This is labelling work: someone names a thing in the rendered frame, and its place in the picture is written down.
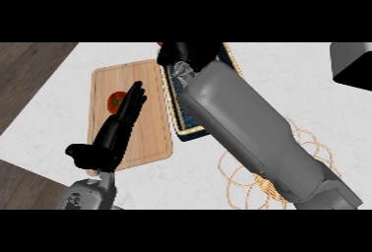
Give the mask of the red tomato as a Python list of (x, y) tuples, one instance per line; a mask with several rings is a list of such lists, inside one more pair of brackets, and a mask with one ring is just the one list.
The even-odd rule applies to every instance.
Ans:
[(108, 98), (108, 111), (115, 114), (118, 112), (121, 103), (123, 103), (123, 99), (125, 97), (127, 93), (125, 92), (114, 92), (109, 95)]

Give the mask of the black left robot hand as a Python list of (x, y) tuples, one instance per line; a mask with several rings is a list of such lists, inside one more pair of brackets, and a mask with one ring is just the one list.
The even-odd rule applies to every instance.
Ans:
[(136, 81), (121, 102), (118, 112), (108, 117), (100, 127), (93, 144), (71, 144), (65, 149), (78, 168), (102, 172), (115, 171), (125, 155), (145, 101), (142, 81)]

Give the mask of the grey appliance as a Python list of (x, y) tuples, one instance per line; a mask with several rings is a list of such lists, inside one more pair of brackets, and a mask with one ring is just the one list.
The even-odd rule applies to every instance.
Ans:
[(372, 42), (334, 42), (329, 61), (332, 80), (372, 92)]

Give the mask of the wooden cutting board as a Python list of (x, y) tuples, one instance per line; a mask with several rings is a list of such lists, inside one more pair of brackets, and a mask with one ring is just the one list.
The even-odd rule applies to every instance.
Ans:
[(102, 124), (111, 115), (108, 108), (111, 94), (125, 92), (134, 81), (142, 81), (146, 102), (139, 113), (125, 156), (117, 170), (162, 160), (173, 154), (162, 79), (154, 59), (93, 71), (87, 143), (93, 143)]

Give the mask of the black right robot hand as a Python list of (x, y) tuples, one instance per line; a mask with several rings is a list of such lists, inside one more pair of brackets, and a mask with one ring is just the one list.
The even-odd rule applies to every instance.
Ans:
[(220, 41), (170, 42), (161, 44), (156, 63), (165, 67), (177, 62), (189, 64), (192, 70), (199, 72), (216, 60), (223, 43)]

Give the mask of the dark blue placemat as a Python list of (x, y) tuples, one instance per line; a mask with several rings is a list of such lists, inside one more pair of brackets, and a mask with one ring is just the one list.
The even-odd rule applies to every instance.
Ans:
[[(229, 45), (223, 43), (217, 60), (224, 62), (235, 72), (242, 75), (236, 61), (233, 59), (233, 53), (230, 51)], [(170, 110), (171, 122), (174, 126), (174, 132), (179, 139), (183, 142), (195, 140), (210, 134), (205, 128), (199, 125), (196, 120), (192, 118), (186, 109), (179, 103), (177, 96), (182, 92), (182, 84), (173, 77), (174, 67), (168, 65), (167, 67), (159, 67), (159, 73), (162, 78), (162, 87), (167, 96), (167, 105)]]

